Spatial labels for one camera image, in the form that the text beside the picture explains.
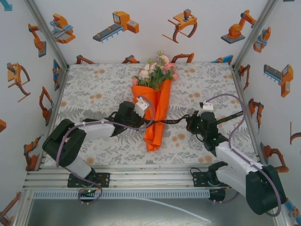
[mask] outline pink rose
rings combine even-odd
[[[174,74],[173,74],[173,79],[174,79],[174,81],[176,81],[178,78],[179,78],[179,75],[178,75],[177,73],[174,73]]]
[[[138,79],[137,78],[134,78],[133,79],[133,86],[137,85],[138,84]]]
[[[174,72],[176,71],[176,66],[173,63],[168,63],[164,66],[163,70],[169,71],[171,68],[174,68]]]

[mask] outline flower bouquet wrapper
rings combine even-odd
[[[169,108],[169,98],[172,80],[162,82],[158,91],[145,86],[132,86],[134,101],[138,96],[144,96],[150,100],[155,109],[155,121],[165,120]],[[145,113],[145,119],[152,118],[152,110],[149,108]],[[156,151],[160,148],[164,132],[164,123],[158,122],[148,127],[145,131],[144,141],[148,152]]]

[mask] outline table surface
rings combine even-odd
[[[118,109],[123,101],[132,101],[132,77],[145,64],[72,65],[63,92],[55,125],[63,119],[73,122],[85,118],[102,119]],[[168,119],[192,114],[199,102],[222,93],[237,96],[227,63],[176,64],[179,79],[173,81]],[[217,119],[242,110],[232,97],[220,97],[211,103]],[[228,137],[242,116],[218,125]],[[162,146],[147,152],[144,131],[126,130],[116,137],[105,137],[83,143],[79,156],[91,165],[194,164],[218,161],[194,135],[186,130],[186,121],[166,125]],[[256,159],[249,131],[244,122],[235,133],[233,145],[250,158]],[[45,166],[54,166],[49,156]]]

